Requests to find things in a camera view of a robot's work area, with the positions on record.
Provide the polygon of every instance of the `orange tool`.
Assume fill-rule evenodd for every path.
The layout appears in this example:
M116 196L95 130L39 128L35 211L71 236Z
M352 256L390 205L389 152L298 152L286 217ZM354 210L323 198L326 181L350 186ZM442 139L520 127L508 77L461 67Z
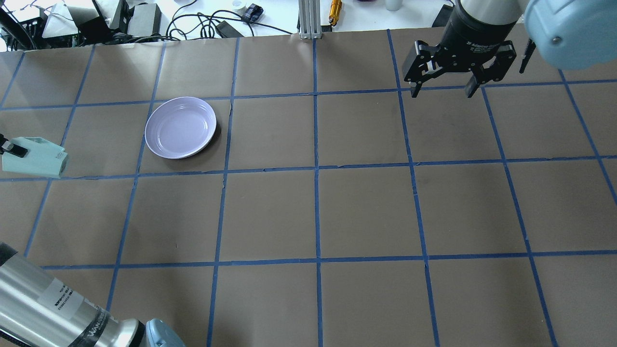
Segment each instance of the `orange tool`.
M330 5L330 16L328 17L328 22L333 27L336 26L336 22L339 21L339 15L341 14L342 7L342 0L332 0L332 5Z

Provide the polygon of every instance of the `white cylinder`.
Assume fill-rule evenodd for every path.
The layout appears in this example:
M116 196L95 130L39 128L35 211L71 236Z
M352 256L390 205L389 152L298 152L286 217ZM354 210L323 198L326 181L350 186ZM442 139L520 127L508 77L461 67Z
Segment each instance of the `white cylinder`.
M465 12L478 21L492 25L514 23L523 14L520 0L460 0Z
M403 0L386 0L386 9L388 11L398 11L403 6Z
M239 15L244 14L246 10L246 1L244 0L232 0L231 10Z

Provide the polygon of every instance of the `roll of tape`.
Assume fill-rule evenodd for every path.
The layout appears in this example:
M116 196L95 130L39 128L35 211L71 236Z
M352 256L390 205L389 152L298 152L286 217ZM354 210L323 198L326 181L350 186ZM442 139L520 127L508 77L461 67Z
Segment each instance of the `roll of tape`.
M246 10L246 1L244 0L232 0L231 10L239 15L244 14Z

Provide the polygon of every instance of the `blue cap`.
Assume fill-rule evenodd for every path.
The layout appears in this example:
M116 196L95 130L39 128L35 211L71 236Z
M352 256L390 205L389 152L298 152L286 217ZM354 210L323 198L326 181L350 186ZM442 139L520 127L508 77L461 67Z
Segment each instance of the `blue cap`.
M525 27L540 55L563 70L617 58L617 1L531 0Z
M146 323L146 335L150 347L186 347L178 334L160 319Z

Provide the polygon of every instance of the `grid line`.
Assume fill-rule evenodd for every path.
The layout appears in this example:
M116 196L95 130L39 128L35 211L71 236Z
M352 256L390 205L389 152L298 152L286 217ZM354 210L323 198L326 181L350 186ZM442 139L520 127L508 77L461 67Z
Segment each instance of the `grid line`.
M574 256L617 256L617 249L598 249L593 251L549 251L534 252L534 257L574 257ZM509 259L528 257L528 253L483 253L483 254L433 254L430 260L465 260L465 259ZM329 257L329 258L290 258L290 259L259 259L254 261L210 261L210 262L174 262L174 263L144 263L120 264L121 269L156 269L161 267L213 267L213 266L251 266L277 264L314 264L339 262L381 262L381 261L418 261L424 262L423 256L374 256L374 257ZM91 265L44 265L45 270L83 270L83 269L114 269L115 264Z
M568 85L578 84L591 84L591 83L617 83L617 80L591 80L591 81L567 81ZM564 82L530 82L530 83L502 83L502 84L488 84L484 85L485 88L512 88L512 87L533 87L533 86L547 86L547 85L563 85ZM422 90L452 90L452 89L464 89L465 86L424 86ZM391 92L408 92L409 88L397 87L397 88L385 88L385 89L370 89L370 90L342 90L342 91L313 91L312 93L283 93L283 94L255 94L255 95L239 95L239 96L214 96L199 98L204 101L210 100L231 100L233 99L263 99L263 98L290 98L296 96L311 96L311 95L341 95L341 94L366 94L366 93L391 93ZM156 99L155 103L166 102L171 99ZM150 100L135 100L135 101L119 101L119 102L96 102L88 104L77 104L76 107L97 107L97 106L119 106L119 105L135 105L135 104L149 104ZM49 106L18 106L18 107L1 107L0 111L26 111L37 109L58 109L58 108L70 108L73 104L67 105L49 105Z
M617 159L617 156L600 156L601 159ZM554 158L520 158L520 159L506 159L507 163L520 163L520 162L558 162L558 161L595 161L595 156L582 156L582 157L554 157ZM413 162L413 166L443 166L443 165L471 165L471 164L500 164L501 159L478 159L478 160L462 160L462 161L426 161L426 162ZM367 169L371 167L405 167L409 164L406 162L392 162L392 163L375 163L375 164L350 164L350 165L320 165L320 170L340 170L340 169ZM264 167L254 169L234 169L227 170L228 174L251 174L256 172L277 172L277 171L310 171L315 170L313 166L296 166L296 167ZM188 175L218 175L225 172L224 170L212 170L212 171L179 171L179 172L151 172L151 173L138 173L130 175L110 175L110 176L80 176L80 177L61 177L51 178L52 181L74 181L74 180L121 180L126 178L137 177L166 177L166 176L188 176ZM37 182L48 181L50 178L44 177L19 177L19 178L0 178L2 182Z
M214 313L217 300L217 283L218 283L218 266L221 256L221 242L223 238L223 218L225 216L225 196L227 192L227 175L229 172L230 163L230 147L231 147L231 128L233 126L233 111L234 111L234 96L236 94L236 77L238 74L238 55L240 51L240 39L236 38L236 50L234 53L233 74L231 76L231 99L230 99L230 116L227 123L227 144L225 147L225 167L223 170L223 188L221 190L221 204L218 212L218 229L217 229L217 247L214 255L214 269L212 271L212 287L210 289L210 312L208 319L208 335L206 338L206 346L212 345L212 335L214 334Z
M527 229L525 227L525 222L523 220L523 214L521 213L521 207L518 204L518 198L516 197L516 190L514 187L514 182L512 180L512 176L510 175L510 168L508 167L508 161L506 160L501 138L499 137L499 131L497 130L497 124L495 122L495 118L493 117L493 111L491 109L489 97L486 94L486 89L484 87L482 87L481 89L482 89L482 96L484 98L484 103L486 104L486 110L488 111L489 119L491 120L491 126L493 128L493 132L495 133L495 140L497 142L497 147L499 148L499 154L503 160L503 169L505 171L505 175L508 180L508 186L510 186L510 194L512 195L512 201L514 202L514 207L516 209L516 216L518 218L518 223L521 228L521 234L523 237L523 241L525 243L525 248L527 250L527 256L529 258L529 265L531 266L531 272L533 274L534 281L536 283L536 290L538 292L538 297L540 299L540 305L542 306L542 313L544 314L546 326L549 330L550 341L552 342L553 347L558 347L557 338L555 337L555 332L553 331L553 324L551 323L551 320L550 320L549 309L546 305L546 300L544 299L544 291L542 290L542 285L540 283L540 277L538 275L538 271L536 268L536 261L534 260L534 255L533 255L533 252L531 251L531 245L529 243Z
M405 118L405 108L403 105L403 94L400 88L400 78L399 78L399 68L396 62L396 55L394 54L394 44L392 42L392 35L390 33L390 29L386 30L388 43L390 45L390 53L392 56L392 65L394 66L394 76L396 78L396 87L398 89L399 95L399 109L400 109L400 119L403 127L403 135L405 137L405 149L407 150L407 159L409 166L409 172L411 174L412 180L412 193L413 200L416 207L416 217L418 219L418 231L420 234L420 245L422 248L422 258L424 261L424 278L426 280L426 293L428 295L428 304L429 310L431 313L431 325L433 326L433 339L435 341L435 346L439 347L441 344L439 342L439 329L437 327L437 315L435 313L435 302L433 298L433 285L431 283L431 271L429 269L429 256L428 251L426 249L426 240L424 238L424 226L422 223L422 213L420 210L420 198L418 196L418 188L416 185L416 172L414 169L414 161L412 156L412 150L409 145L409 134L407 131L407 120Z
M613 196L613 201L615 202L615 204L617 204L617 194L615 193L615 188L613 186L613 183L611 182L610 177L608 176L608 172L607 172L607 168L604 166L604 163L602 162L602 157L600 157L600 152L598 151L598 147L596 147L595 143L594 143L594 139L591 137L591 132L589 131L589 128L587 127L587 124L585 123L585 119L582 116L581 110L578 107L578 105L576 104L576 100L574 98L574 95L572 94L572 91L570 90L570 87L568 85L568 81L566 80L566 76L563 74L563 71L559 70L559 75L561 76L561 80L563 81L563 85L566 88L566 92L568 93L568 97L570 98L570 101L572 102L572 106L574 107L574 111L576 111L576 116L578 117L581 126L583 128L583 130L585 131L585 135L587 136L587 139L589 140L589 144L591 145L591 148L594 151L595 154L595 158L596 160L598 160L598 164L600 165L600 170L602 170L602 174L604 175L604 179L607 181L607 185L608 185L608 189L611 192L611 195Z
M314 156L315 156L315 255L317 257L316 274L317 274L317 343L319 347L323 347L323 310L321 300L321 225L320 225L320 207L319 207L319 109L317 101L317 39L312 40L313 44L313 141L314 141Z
M160 51L159 67L157 69L156 79L154 80L154 87L152 89L152 97L150 98L150 107L148 108L146 120L149 119L150 115L152 114L154 98L156 96L156 92L159 87L160 72L163 69L163 58L165 57L166 48L167 48L167 43L163 43L161 51ZM115 285L118 280L118 271L120 270L120 262L122 261L122 252L124 251L124 244L126 242L126 234L128 233L128 226L131 221L131 213L133 212L133 203L135 202L135 194L137 192L137 185L139 183L139 169L141 168L141 160L144 156L145 146L146 146L146 137L145 135L142 134L141 147L139 149L139 156L137 158L137 165L135 167L135 177L133 179L133 188L131 189L131 196L129 197L129 200L128 200L128 207L126 208L126 217L124 220L124 226L122 228L122 237L120 238L120 245L118 246L118 254L116 256L114 274L112 276L112 283L109 288L109 296L107 297L106 309L108 311L111 310L112 301L114 300Z
M83 86L86 83L86 77L88 77L88 72L90 71L90 65L92 65L92 59L94 57L94 48L95 46L92 46L92 50L90 50L90 56L88 57L88 63L86 64L86 68L83 72L81 83L80 83L79 89L77 90L77 95L75 96L75 102L73 102L73 105L72 105L73 108L67 120L67 126L64 128L64 133L62 134L62 141L60 142L60 146L64 146L64 142L67 139L68 130L70 129L71 124L73 122L73 116L75 115L75 105L77 105L77 102L79 102L81 91L83 90ZM43 215L43 209L45 207L45 203L47 202L47 198L49 196L49 190L51 189L51 183L53 182L51 178L45 178L45 180L47 180L47 186L45 187L43 198L41 198L41 204L39 205L39 209L36 213L35 222L32 225L32 231L30 232L30 237L28 237L28 243L26 244L26 249L23 252L24 257L28 257L28 255L30 254L32 243L34 242L34 239L35 239L36 230L38 229L38 224L41 221L41 216Z

